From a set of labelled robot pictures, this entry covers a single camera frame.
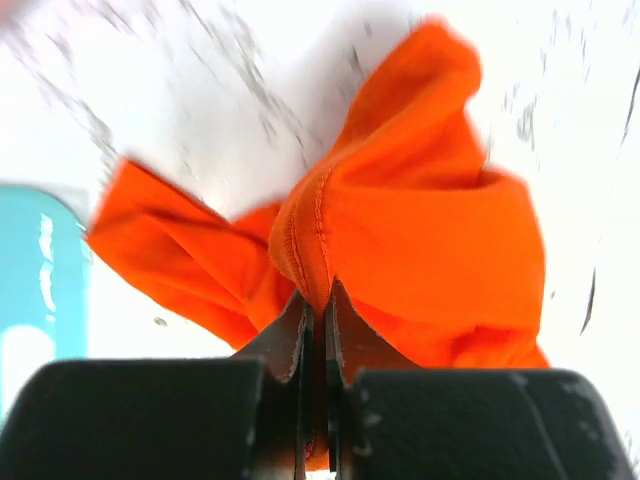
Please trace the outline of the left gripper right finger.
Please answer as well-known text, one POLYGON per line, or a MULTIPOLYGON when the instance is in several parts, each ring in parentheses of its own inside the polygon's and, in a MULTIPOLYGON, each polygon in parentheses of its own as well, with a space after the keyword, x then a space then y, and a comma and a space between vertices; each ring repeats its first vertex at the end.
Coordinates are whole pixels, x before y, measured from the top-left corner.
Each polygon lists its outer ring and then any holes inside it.
POLYGON ((558 369, 425 369, 335 282, 325 311, 330 468, 340 479, 625 480, 594 386, 558 369))

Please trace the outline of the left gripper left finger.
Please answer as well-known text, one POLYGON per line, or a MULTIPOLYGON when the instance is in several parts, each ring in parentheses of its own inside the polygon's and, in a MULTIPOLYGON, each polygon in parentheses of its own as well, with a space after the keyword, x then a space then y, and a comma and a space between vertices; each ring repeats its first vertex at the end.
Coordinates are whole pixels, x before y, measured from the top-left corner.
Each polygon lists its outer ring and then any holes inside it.
POLYGON ((314 315, 300 295, 227 358, 51 363, 1 432, 5 479, 301 479, 314 315))

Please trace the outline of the orange t shirt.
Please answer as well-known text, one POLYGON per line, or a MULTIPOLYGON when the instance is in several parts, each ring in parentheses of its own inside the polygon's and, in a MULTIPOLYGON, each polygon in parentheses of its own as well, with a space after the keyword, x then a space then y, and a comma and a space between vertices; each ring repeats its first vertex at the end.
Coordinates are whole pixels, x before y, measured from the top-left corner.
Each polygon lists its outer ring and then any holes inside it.
POLYGON ((339 280, 420 366, 544 368, 543 242, 526 185, 484 165, 465 114, 480 83, 475 51, 429 20, 371 74, 285 199, 230 221, 127 159, 88 245, 234 349, 294 292, 322 314, 339 280))

